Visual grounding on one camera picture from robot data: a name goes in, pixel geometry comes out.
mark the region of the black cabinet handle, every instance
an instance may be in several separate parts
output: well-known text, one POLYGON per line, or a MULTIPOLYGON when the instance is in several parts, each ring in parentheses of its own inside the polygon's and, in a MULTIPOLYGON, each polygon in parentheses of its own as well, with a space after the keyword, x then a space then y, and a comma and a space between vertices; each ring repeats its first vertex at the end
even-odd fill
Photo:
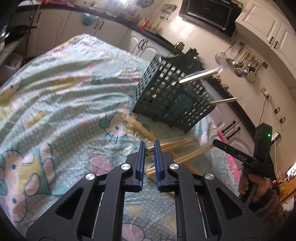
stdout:
POLYGON ((269 44, 271 44, 271 42, 272 42, 273 38, 274 38, 274 37, 272 36, 272 37, 271 37, 271 40, 269 41, 269 44))
POLYGON ((235 132, 233 132, 230 136, 226 137, 227 140, 229 140, 231 137, 233 137, 238 131, 240 130, 240 127, 237 128, 235 132))
POLYGON ((142 39, 140 42, 139 42, 139 44, 138 44, 138 49, 140 48, 140 44, 141 44, 141 42, 142 41, 144 41, 145 39, 142 39))
POLYGON ((221 133, 224 133, 225 131, 227 131, 234 124, 235 124, 235 120, 228 127, 226 127, 224 130, 222 130, 221 133))
POLYGON ((274 46, 274 49, 276 48, 276 46, 277 46, 277 44, 278 44, 279 42, 278 41, 276 41, 276 45, 274 46))
POLYGON ((38 18, 37 18, 37 23, 39 22, 39 18, 42 12, 39 13, 38 18))
POLYGON ((148 43, 148 40, 146 40, 146 41, 142 44, 142 46, 141 46, 141 50, 143 50, 144 44, 146 44, 146 43, 148 43))
POLYGON ((105 21, 103 21, 102 25, 99 28, 99 31, 102 29, 103 25, 104 25, 105 21))

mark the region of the black cable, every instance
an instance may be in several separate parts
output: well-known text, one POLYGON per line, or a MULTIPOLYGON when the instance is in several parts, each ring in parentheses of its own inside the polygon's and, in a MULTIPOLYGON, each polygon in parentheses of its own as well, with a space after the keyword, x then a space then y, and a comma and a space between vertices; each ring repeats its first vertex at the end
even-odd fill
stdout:
POLYGON ((267 101, 267 98, 266 98, 265 101, 264 101, 263 110, 262 110, 262 115, 261 115, 261 117, 260 117, 259 125, 260 125, 260 123, 261 123, 261 118, 262 118, 263 113, 264 113, 264 106, 265 106, 266 101, 267 101))

